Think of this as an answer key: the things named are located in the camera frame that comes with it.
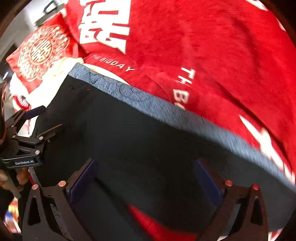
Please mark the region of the person's left hand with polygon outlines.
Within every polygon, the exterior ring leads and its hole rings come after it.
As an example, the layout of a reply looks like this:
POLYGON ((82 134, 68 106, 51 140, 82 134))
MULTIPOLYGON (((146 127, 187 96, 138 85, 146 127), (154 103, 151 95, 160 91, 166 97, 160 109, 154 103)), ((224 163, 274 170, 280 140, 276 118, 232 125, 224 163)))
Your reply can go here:
MULTIPOLYGON (((17 186, 25 185, 29 180, 29 170, 28 168, 22 168, 16 175, 17 186)), ((10 175, 4 171, 0 170, 0 180, 1 180, 1 188, 4 190, 12 190, 12 181, 10 175)))

